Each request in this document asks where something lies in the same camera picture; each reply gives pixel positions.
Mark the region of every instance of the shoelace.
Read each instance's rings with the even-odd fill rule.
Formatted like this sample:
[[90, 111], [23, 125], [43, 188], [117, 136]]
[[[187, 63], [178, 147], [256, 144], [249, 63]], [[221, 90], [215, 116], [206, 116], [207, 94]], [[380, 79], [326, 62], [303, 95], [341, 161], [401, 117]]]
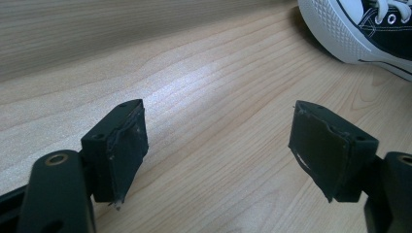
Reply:
[[408, 0], [407, 2], [398, 0], [377, 0], [376, 4], [379, 9], [378, 16], [375, 18], [378, 24], [382, 22], [385, 15], [388, 13], [390, 6], [396, 7], [399, 10], [403, 23], [408, 22], [411, 18], [412, 11], [409, 6], [412, 5], [412, 0]]

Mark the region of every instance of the black canvas sneaker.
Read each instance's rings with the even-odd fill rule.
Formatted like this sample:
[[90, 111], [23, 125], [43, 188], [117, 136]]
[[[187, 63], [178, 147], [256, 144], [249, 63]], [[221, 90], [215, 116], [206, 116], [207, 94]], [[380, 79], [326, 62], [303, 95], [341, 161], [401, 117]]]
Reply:
[[343, 62], [412, 81], [412, 0], [298, 0], [318, 41]]

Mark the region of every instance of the black plastic bracket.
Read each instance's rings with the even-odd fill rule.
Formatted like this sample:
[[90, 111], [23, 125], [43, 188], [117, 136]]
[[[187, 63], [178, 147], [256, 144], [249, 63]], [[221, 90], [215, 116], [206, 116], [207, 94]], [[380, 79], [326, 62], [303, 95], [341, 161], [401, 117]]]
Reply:
[[39, 158], [29, 184], [0, 197], [0, 232], [95, 232], [90, 195], [123, 202], [148, 152], [143, 101], [116, 106], [82, 146]]
[[327, 200], [358, 202], [369, 232], [412, 232], [412, 155], [376, 156], [379, 142], [323, 106], [297, 101], [289, 147]]

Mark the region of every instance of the wood grain surface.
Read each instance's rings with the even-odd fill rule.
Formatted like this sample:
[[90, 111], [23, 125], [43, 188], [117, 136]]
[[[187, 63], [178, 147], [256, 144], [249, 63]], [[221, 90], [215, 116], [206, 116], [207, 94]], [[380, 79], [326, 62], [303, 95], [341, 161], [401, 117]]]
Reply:
[[365, 232], [363, 204], [329, 204], [288, 141], [296, 100], [412, 153], [412, 84], [343, 64], [292, 0], [0, 3], [0, 193], [33, 162], [142, 98], [150, 149], [98, 232]]

